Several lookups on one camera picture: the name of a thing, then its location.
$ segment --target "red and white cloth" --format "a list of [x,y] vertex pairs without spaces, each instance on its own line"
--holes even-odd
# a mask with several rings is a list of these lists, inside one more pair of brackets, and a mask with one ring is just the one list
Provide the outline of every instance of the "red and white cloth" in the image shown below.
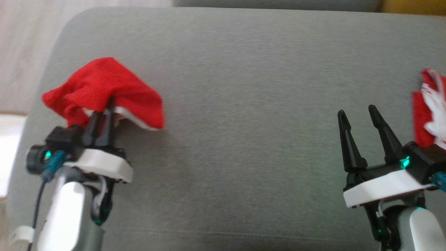
[[421,147],[435,143],[446,150],[446,78],[428,68],[421,75],[421,89],[412,96],[415,141]]
[[101,112],[114,96],[115,113],[146,130],[164,126],[161,96],[114,58],[95,59],[65,84],[42,95],[43,103],[68,126],[86,126],[92,111]]

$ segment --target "gray fabric surface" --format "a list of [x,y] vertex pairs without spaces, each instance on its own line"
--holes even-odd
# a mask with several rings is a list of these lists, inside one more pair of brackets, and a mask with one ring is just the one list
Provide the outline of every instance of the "gray fabric surface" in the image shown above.
[[[345,207],[336,114],[370,165],[384,161],[367,106],[413,138],[419,71],[446,73],[442,17],[213,8],[101,8],[55,45],[21,141],[8,196],[30,224],[39,178],[27,149],[64,120],[39,96],[113,56],[164,99],[166,126],[118,129],[134,182],[118,185],[104,251],[375,251],[363,209]],[[43,196],[40,226],[49,208]],[[427,195],[446,226],[444,194]]]
[[382,0],[173,0],[177,7],[267,8],[377,12]]

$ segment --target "black cable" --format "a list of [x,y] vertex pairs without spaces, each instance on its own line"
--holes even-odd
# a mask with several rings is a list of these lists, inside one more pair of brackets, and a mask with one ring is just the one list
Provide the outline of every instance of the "black cable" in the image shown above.
[[[42,184],[40,185],[39,188],[39,193],[37,194],[37,199],[36,199],[36,205],[34,207],[34,216],[33,216],[33,229],[36,229],[36,225],[37,225],[37,217],[39,216],[39,207],[40,207],[40,199],[42,198],[42,194],[43,194],[43,189],[45,188],[45,181],[42,181]],[[29,243],[28,245],[28,251],[31,251],[31,249],[33,248],[33,243]]]

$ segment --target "red fabric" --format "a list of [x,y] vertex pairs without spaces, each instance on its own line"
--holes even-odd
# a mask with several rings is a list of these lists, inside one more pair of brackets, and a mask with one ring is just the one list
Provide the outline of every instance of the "red fabric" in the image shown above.
[[[438,91],[437,85],[432,77],[428,73],[429,69],[425,69],[421,72],[423,77],[423,83],[426,83],[432,89]],[[446,78],[441,76],[443,83],[446,83]],[[413,130],[415,134],[415,142],[421,147],[431,146],[434,143],[435,137],[432,136],[426,129],[424,125],[427,122],[432,121],[432,113],[429,107],[424,103],[423,95],[420,91],[414,92],[412,95],[412,106],[413,106]]]
[[160,95],[114,58],[89,62],[61,87],[44,93],[42,101],[64,117],[68,126],[85,126],[89,118],[82,108],[103,111],[110,96],[115,97],[115,106],[126,108],[146,125],[164,126]]

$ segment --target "wooden floor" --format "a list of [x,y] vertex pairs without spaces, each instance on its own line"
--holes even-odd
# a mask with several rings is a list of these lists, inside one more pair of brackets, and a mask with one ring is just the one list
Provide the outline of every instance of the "wooden floor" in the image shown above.
[[0,113],[26,114],[64,25],[95,7],[170,7],[171,0],[0,0]]

